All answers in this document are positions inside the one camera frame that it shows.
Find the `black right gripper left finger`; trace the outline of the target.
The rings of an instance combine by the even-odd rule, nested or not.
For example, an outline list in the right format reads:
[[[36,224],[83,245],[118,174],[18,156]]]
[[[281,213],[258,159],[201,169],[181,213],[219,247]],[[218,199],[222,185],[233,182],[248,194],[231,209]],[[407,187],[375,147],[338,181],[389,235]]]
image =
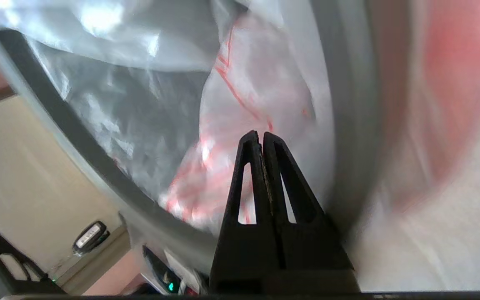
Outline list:
[[[285,218],[285,196],[273,145],[274,135],[257,131],[239,140],[227,204],[210,275],[215,293],[281,293],[285,260],[278,223]],[[239,214],[246,165],[252,183],[255,223]]]

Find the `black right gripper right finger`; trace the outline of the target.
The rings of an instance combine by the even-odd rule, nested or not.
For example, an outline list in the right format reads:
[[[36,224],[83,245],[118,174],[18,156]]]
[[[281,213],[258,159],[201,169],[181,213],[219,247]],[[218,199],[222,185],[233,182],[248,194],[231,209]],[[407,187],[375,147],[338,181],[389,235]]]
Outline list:
[[[266,132],[263,156],[277,240],[278,270],[267,292],[359,292],[340,234],[280,137]]]

